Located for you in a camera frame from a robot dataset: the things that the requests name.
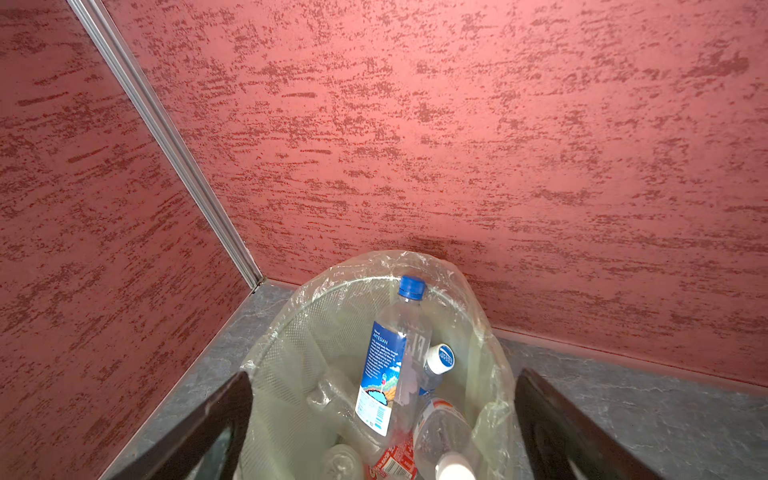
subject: stone floor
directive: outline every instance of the stone floor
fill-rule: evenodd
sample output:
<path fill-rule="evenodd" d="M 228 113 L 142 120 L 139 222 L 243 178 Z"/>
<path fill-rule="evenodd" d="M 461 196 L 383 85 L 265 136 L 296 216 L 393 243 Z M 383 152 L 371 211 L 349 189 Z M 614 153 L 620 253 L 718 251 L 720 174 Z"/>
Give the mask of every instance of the stone floor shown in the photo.
<path fill-rule="evenodd" d="M 291 293 L 270 282 L 257 288 L 101 478 L 149 449 L 235 373 Z M 500 341 L 513 370 L 539 372 L 663 477 L 768 478 L 767 397 Z M 516 459 L 515 478 L 532 478 L 520 440 Z"/>

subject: blue bottle label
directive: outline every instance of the blue bottle label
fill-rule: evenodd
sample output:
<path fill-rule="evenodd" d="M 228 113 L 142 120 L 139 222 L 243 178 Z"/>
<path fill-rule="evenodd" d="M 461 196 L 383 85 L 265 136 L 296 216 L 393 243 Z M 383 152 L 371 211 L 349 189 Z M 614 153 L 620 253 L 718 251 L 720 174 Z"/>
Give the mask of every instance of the blue bottle label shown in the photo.
<path fill-rule="evenodd" d="M 447 366 L 448 368 L 453 368 L 453 364 L 455 362 L 455 359 L 453 358 L 453 351 L 447 345 L 440 347 L 440 350 L 438 350 L 438 355 L 440 357 L 440 362 L 442 362 L 443 365 Z"/>
<path fill-rule="evenodd" d="M 380 435 L 386 435 L 389 429 L 406 340 L 377 322 L 373 323 L 355 413 Z"/>

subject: wire mesh trash can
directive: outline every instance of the wire mesh trash can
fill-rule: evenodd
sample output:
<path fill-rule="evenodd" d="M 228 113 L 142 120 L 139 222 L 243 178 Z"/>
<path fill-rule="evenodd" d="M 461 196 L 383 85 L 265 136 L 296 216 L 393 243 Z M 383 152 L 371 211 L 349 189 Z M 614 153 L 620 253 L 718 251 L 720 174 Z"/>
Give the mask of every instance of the wire mesh trash can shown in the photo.
<path fill-rule="evenodd" d="M 482 454 L 478 479 L 511 478 L 515 381 L 466 278 L 451 263 L 402 250 L 371 252 L 333 266 L 301 286 L 243 361 L 253 407 L 240 453 L 243 480 L 314 478 L 336 430 L 306 396 L 328 367 L 357 384 L 373 320 L 397 295 L 403 275 L 423 278 L 432 344 L 447 343 L 455 367 L 437 394 L 473 425 Z"/>

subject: white bottle cap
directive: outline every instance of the white bottle cap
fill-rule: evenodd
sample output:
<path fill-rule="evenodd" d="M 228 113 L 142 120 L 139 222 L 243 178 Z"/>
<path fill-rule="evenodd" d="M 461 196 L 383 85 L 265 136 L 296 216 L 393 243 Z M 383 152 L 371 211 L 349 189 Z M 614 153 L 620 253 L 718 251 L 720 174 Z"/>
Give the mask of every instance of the white bottle cap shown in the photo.
<path fill-rule="evenodd" d="M 444 343 L 429 347 L 426 355 L 426 364 L 432 373 L 442 375 L 453 368 L 455 359 L 453 350 Z"/>
<path fill-rule="evenodd" d="M 437 462 L 435 480 L 475 480 L 475 474 L 464 455 L 448 452 Z"/>

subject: blue bottle cap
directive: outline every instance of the blue bottle cap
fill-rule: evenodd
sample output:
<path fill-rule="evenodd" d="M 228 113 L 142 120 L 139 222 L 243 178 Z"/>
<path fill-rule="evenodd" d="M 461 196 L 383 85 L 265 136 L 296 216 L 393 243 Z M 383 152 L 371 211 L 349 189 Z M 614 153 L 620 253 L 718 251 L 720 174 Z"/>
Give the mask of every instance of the blue bottle cap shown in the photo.
<path fill-rule="evenodd" d="M 417 276 L 403 275 L 398 293 L 411 300 L 421 300 L 425 290 L 427 290 L 427 284 L 424 283 L 424 280 Z"/>

